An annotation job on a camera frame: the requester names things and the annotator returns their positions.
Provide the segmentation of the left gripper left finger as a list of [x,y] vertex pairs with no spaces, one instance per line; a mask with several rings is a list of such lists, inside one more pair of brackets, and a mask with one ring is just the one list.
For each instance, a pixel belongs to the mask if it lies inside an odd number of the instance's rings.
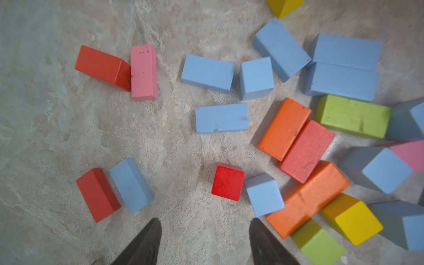
[[161,236],[161,222],[152,218],[112,265],[156,265]]

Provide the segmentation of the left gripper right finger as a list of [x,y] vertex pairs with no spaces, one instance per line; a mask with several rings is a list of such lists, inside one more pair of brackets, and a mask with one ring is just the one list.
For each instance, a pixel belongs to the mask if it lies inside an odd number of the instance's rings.
[[252,219],[249,237],[254,265],[300,265],[259,218]]

